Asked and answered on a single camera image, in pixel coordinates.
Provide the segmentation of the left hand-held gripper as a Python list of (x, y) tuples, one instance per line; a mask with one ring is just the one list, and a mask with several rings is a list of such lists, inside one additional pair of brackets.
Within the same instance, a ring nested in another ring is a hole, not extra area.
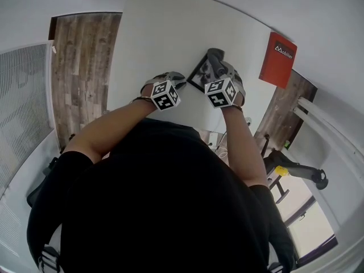
[(167, 72), (155, 76), (144, 85), (152, 84), (153, 90), (150, 97), (142, 97), (150, 100), (159, 111), (169, 110), (178, 106), (181, 102), (177, 90), (186, 86), (187, 81), (184, 75), (179, 72)]

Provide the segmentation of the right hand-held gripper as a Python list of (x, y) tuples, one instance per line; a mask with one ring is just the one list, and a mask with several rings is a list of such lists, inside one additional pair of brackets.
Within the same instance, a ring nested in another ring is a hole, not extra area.
[(219, 78), (205, 85), (205, 95), (214, 108), (237, 106), (245, 104), (245, 89), (242, 79), (235, 68), (222, 61), (224, 70)]

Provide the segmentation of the black framed picture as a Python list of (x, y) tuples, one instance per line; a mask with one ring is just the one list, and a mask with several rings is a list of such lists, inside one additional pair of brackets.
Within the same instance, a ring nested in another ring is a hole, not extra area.
[(214, 71), (206, 53), (187, 78), (187, 82), (202, 93), (205, 93), (205, 85), (215, 80)]

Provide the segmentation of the person's left forearm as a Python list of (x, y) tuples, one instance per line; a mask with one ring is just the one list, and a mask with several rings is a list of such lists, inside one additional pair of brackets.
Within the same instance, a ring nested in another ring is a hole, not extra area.
[(107, 155), (141, 120), (156, 110), (143, 99), (115, 109), (86, 125), (66, 146), (64, 152), (80, 152), (93, 163)]

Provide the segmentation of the person's right forearm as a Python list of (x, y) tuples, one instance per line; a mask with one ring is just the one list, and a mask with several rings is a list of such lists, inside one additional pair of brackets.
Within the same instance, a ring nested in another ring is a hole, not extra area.
[(226, 125), (229, 167), (248, 187), (268, 186), (267, 174), (258, 146), (241, 109), (221, 109)]

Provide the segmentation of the white table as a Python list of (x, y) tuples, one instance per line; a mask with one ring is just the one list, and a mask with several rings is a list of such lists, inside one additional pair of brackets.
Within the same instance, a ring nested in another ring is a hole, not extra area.
[(256, 132), (276, 87), (259, 78), (271, 30), (213, 0), (127, 0), (110, 69), (107, 109), (128, 104), (164, 72), (189, 76), (210, 48), (225, 52), (246, 91), (244, 115)]

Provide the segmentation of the red book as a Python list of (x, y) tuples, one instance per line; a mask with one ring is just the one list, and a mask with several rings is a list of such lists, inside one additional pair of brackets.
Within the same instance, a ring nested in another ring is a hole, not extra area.
[(297, 46), (277, 32), (271, 32), (259, 79), (277, 87), (287, 87)]

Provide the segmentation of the white pipe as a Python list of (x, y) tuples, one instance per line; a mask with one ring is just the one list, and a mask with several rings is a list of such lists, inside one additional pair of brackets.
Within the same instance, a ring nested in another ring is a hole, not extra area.
[(323, 111), (303, 97), (299, 97), (298, 104), (316, 117), (333, 134), (335, 134), (348, 148), (353, 151), (354, 154), (356, 154), (358, 158), (364, 158), (364, 147), (354, 143), (354, 137), (346, 132), (345, 129), (327, 112)]
[(329, 143), (339, 156), (346, 161), (348, 167), (353, 171), (356, 168), (364, 169), (364, 155), (361, 154), (348, 139), (341, 133), (335, 131), (333, 126), (329, 127), (329, 123), (318, 123), (300, 108), (295, 107), (293, 112), (298, 115), (308, 126), (319, 134), (325, 141)]

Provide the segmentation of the black office chair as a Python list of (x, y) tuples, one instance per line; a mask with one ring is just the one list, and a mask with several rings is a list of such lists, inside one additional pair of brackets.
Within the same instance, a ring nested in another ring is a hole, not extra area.
[(44, 184), (45, 179), (48, 177), (50, 172), (52, 171), (53, 167), (55, 166), (58, 158), (54, 157), (51, 162), (38, 174), (35, 180), (32, 182), (30, 188), (26, 194), (26, 202), (30, 208), (33, 207), (39, 192)]
[(277, 187), (280, 193), (280, 198), (276, 204), (280, 204), (289, 194), (289, 189), (284, 190), (280, 179), (281, 176), (275, 173), (277, 166), (282, 166), (288, 169), (289, 176), (310, 180), (315, 183), (318, 190), (323, 190), (328, 186), (328, 178), (323, 169), (317, 169), (310, 166), (304, 166), (289, 160), (281, 151), (273, 150), (269, 156), (263, 158), (267, 172), (269, 188)]

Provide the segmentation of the person's black shirt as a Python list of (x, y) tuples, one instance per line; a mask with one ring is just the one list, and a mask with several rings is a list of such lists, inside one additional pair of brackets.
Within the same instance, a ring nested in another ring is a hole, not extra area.
[(65, 273), (285, 272), (293, 243), (270, 190), (248, 187), (190, 127), (145, 119), (93, 163), (64, 152), (31, 209), (34, 261), (57, 228)]

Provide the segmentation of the dotted glass partition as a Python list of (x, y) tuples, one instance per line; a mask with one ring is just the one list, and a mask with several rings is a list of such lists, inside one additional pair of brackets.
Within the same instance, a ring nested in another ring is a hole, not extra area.
[(48, 43), (0, 53), (0, 198), (17, 171), (53, 130)]

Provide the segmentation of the window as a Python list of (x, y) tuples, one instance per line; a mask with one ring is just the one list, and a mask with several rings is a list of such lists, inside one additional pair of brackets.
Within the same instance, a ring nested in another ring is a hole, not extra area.
[(335, 237), (334, 230), (302, 179), (284, 177), (282, 186), (289, 192), (279, 205), (280, 212), (295, 245), (297, 261), (306, 261)]

